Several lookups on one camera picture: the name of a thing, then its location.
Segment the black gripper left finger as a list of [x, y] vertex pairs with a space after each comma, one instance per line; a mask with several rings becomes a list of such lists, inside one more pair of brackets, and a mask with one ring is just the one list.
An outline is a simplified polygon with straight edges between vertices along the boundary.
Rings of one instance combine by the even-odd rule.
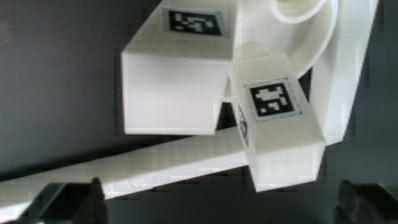
[[100, 179], [50, 183], [20, 215], [20, 224], [109, 224]]

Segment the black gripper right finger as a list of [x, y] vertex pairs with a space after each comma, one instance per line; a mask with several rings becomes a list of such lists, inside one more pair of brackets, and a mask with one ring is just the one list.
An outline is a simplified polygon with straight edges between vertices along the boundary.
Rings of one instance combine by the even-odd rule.
[[398, 224], [398, 184], [342, 181], [334, 224]]

